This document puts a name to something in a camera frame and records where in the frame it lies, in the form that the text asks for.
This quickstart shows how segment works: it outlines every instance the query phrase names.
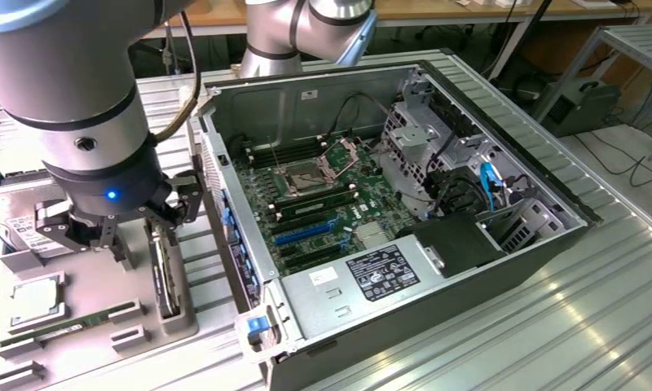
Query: warning label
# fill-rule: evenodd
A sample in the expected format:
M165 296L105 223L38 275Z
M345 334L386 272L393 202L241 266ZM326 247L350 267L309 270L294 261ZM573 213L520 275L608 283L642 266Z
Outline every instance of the warning label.
M33 229L33 216L10 218L5 222L35 254L62 247L57 242L35 232Z
M382 299L420 282L394 244L345 263L369 301Z

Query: ridged metal surface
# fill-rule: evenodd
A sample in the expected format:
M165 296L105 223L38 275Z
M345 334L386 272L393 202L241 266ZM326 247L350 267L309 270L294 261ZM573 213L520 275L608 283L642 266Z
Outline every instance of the ridged metal surface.
M604 223L520 287L309 389L652 389L652 224L606 192L605 182L589 178L588 169L454 57L425 51L361 63L413 59L432 62ZM305 68L329 67L318 62ZM205 81L230 76L211 72ZM178 109L177 89L189 82L187 77L139 82L157 128ZM0 143L14 132L1 118ZM177 159L177 152L162 152L165 167L183 164L182 153ZM138 389L263 388L261 373L238 350L235 308L206 223L185 227L181 240L199 333L149 357L81 376L67 384L74 389L110 388L130 379Z
M652 25L609 26L601 37L612 48L652 70Z

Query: green circuit board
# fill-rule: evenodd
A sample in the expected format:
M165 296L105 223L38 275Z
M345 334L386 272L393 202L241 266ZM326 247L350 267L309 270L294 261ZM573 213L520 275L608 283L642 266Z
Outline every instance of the green circuit board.
M251 169L245 162L234 165L262 238L282 275L364 250L366 245L356 234L358 226L376 222L386 239L393 239L404 227L414 224L414 217L396 197L362 145L356 145L356 155L358 161L333 182L320 177L317 158L259 169ZM353 161L350 151L338 143L326 151L325 158L336 174ZM277 204L294 203L309 195L313 200L285 206L282 218L275 217ZM303 216L295 217L293 213L299 212ZM275 244L275 239L312 228L328 229L328 232Z

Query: motherboard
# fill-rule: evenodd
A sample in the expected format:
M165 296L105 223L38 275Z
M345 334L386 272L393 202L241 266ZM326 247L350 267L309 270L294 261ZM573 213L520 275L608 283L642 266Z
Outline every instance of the motherboard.
M235 170L281 275L386 243L414 224L361 140L262 155Z

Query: power supply label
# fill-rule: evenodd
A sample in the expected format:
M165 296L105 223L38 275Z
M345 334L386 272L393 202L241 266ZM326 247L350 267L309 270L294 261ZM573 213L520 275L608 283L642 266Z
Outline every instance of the power supply label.
M345 264L369 301L382 299L420 282L394 244Z

